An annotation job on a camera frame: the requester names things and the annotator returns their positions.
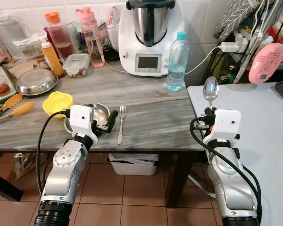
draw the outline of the white table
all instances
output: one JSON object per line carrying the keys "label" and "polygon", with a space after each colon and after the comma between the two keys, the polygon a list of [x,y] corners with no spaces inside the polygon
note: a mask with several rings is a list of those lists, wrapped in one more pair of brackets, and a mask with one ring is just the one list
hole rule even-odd
{"label": "white table", "polygon": [[[240,161],[261,185],[262,226],[283,226],[283,98],[274,85],[220,85],[219,97],[213,102],[218,109],[235,109],[242,114],[241,139],[236,147],[240,150]],[[202,86],[188,88],[197,116],[208,107],[202,89]]]}

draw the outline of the orange bottle cap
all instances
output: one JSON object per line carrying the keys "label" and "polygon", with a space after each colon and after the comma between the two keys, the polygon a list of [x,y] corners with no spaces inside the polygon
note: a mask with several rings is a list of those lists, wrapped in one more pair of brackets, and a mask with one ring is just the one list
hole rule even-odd
{"label": "orange bottle cap", "polygon": [[45,18],[47,19],[47,22],[50,24],[57,24],[60,23],[60,13],[59,12],[50,12],[45,14]]}

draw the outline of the blue bottle cap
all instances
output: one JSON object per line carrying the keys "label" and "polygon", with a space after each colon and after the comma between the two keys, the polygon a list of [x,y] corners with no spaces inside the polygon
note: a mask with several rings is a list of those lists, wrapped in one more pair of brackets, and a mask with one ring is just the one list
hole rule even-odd
{"label": "blue bottle cap", "polygon": [[186,32],[178,32],[177,33],[177,39],[179,40],[184,40],[187,36],[187,33]]}

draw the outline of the food processor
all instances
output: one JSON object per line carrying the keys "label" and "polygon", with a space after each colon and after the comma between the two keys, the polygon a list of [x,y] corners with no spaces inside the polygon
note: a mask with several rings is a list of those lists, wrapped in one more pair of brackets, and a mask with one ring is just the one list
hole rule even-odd
{"label": "food processor", "polygon": [[119,58],[130,74],[168,72],[170,47],[184,31],[183,9],[175,0],[128,0],[119,23]]}

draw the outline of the fork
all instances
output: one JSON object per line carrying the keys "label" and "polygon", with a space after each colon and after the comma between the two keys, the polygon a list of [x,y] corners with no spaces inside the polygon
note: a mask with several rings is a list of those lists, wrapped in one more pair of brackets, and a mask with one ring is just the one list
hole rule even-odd
{"label": "fork", "polygon": [[119,134],[117,138],[117,144],[120,145],[123,142],[123,119],[126,117],[126,106],[121,105],[119,108],[119,117],[121,118],[121,126],[119,128]]}

